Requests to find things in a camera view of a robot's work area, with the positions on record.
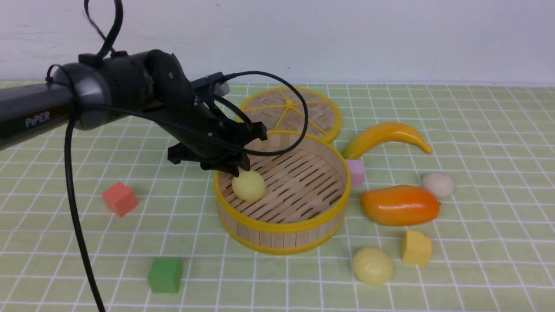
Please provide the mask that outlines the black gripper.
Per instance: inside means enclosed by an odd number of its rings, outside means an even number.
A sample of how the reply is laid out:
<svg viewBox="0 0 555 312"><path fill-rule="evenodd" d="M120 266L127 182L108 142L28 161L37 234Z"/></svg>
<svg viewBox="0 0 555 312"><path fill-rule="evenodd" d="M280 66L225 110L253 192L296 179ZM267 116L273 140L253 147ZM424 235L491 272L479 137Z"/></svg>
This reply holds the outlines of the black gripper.
<svg viewBox="0 0 555 312"><path fill-rule="evenodd" d="M182 128L169 127L179 142L168 148L173 164L191 161L201 164L204 171L219 171L239 176L250 171L246 152L238 149L254 140L267 140L262 122L235 122L216 106L199 103L194 97L169 97L168 119Z"/></svg>

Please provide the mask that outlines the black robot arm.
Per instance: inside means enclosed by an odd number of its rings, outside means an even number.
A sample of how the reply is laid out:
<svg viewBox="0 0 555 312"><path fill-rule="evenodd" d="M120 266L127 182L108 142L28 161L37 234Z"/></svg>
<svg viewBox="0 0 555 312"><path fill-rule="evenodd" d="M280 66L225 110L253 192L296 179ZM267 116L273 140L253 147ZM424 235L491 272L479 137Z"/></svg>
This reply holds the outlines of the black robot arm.
<svg viewBox="0 0 555 312"><path fill-rule="evenodd" d="M79 104L75 127L94 130L135 112L155 123L178 143L168 160L200 163L203 170L237 176L249 170L244 147L267 140L262 122L239 123L215 102L229 92L227 78L214 73L189 81L175 57L159 50L117 55L97 65L64 65L42 84L1 89L1 149L5 150L68 123Z"/></svg>

